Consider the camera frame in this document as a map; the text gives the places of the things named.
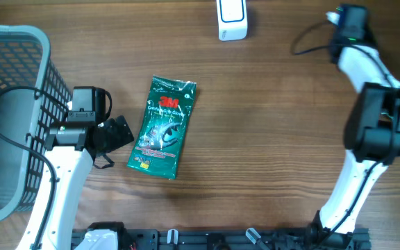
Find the green 3M glove packet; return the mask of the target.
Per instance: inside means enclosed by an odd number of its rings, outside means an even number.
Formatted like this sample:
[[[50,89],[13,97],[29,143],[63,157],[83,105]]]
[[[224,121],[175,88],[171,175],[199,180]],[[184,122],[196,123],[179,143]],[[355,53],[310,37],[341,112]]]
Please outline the green 3M glove packet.
[[[176,178],[196,89],[192,81],[152,78],[128,167],[152,176]]]

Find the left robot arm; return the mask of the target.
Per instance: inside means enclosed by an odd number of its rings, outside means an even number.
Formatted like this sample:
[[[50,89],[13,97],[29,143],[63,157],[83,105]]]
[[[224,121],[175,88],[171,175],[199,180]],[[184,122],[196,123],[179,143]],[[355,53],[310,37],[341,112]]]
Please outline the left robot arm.
[[[95,159],[134,140],[124,117],[110,116],[112,97],[97,87],[76,87],[69,111],[51,125],[42,156],[44,173],[18,249],[121,249],[121,222],[97,222],[73,243],[78,201]]]

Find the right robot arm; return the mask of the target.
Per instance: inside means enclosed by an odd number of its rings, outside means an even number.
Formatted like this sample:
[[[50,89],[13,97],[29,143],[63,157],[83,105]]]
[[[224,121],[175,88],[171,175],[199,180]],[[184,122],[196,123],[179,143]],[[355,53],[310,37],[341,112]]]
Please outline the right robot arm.
[[[358,98],[344,129],[342,171],[310,241],[315,247],[345,249],[375,182],[400,156],[400,81],[380,59],[366,7],[342,3],[327,19],[335,25],[327,45],[331,61]]]

